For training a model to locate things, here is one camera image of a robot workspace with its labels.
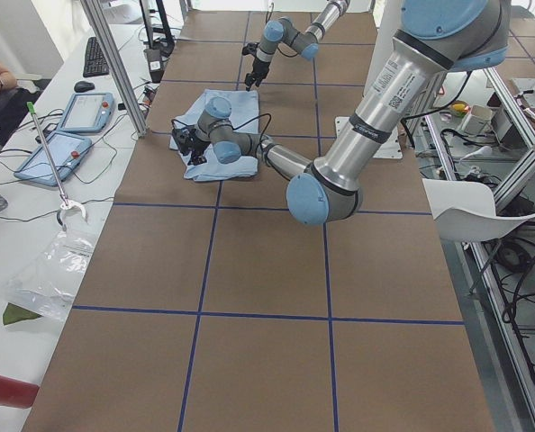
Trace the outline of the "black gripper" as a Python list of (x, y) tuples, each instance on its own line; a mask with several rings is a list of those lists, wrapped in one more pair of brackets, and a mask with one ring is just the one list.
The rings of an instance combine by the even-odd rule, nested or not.
[(201, 139), (195, 130), (189, 132), (188, 147), (190, 148), (189, 166), (199, 166), (206, 162), (205, 151), (210, 146), (209, 140)]
[(252, 71), (245, 77), (245, 88), (250, 90), (254, 84), (255, 87), (260, 87), (263, 80), (268, 76), (269, 68), (270, 62), (255, 58), (252, 63)]

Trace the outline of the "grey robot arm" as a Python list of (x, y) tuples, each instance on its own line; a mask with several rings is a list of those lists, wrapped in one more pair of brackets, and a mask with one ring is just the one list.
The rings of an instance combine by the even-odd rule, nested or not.
[(309, 160), (267, 135), (236, 131), (222, 97), (211, 98), (194, 124), (175, 130), (174, 140), (196, 164), (207, 149), (222, 164), (242, 156), (263, 161), (288, 179), (287, 207), (303, 224), (346, 219), (362, 204), (363, 168), (430, 80), (503, 62), (510, 7), (508, 1), (404, 1), (391, 55), (322, 157)]
[(320, 41), (330, 27), (348, 11), (349, 5), (349, 0), (328, 1), (305, 31), (299, 31), (286, 16), (267, 21), (260, 40), (247, 43), (241, 50), (242, 56), (253, 57), (252, 70), (244, 80), (246, 90), (249, 91), (253, 86), (259, 87), (268, 76), (272, 59), (280, 44), (286, 45), (306, 60), (313, 60), (319, 51)]

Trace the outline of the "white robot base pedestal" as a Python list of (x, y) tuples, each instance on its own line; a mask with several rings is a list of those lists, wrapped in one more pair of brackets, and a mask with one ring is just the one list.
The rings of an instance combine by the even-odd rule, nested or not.
[(362, 100), (326, 154), (343, 170), (360, 169), (390, 138), (410, 100), (407, 81), (414, 80), (406, 57), (407, 45), (397, 38), (385, 41), (392, 49), (375, 60), (376, 73), (366, 84)]

